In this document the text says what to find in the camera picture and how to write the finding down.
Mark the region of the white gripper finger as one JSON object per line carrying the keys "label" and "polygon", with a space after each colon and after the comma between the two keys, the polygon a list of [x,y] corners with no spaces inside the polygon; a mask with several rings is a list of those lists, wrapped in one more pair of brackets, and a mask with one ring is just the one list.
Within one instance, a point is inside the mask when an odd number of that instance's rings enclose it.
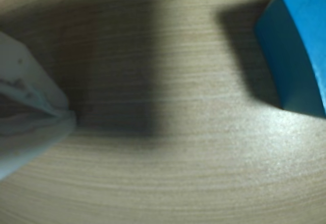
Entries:
{"label": "white gripper finger", "polygon": [[1,118],[1,180],[64,140],[75,126],[71,111],[59,116],[27,113]]}
{"label": "white gripper finger", "polygon": [[21,42],[1,32],[1,94],[55,117],[68,99]]}

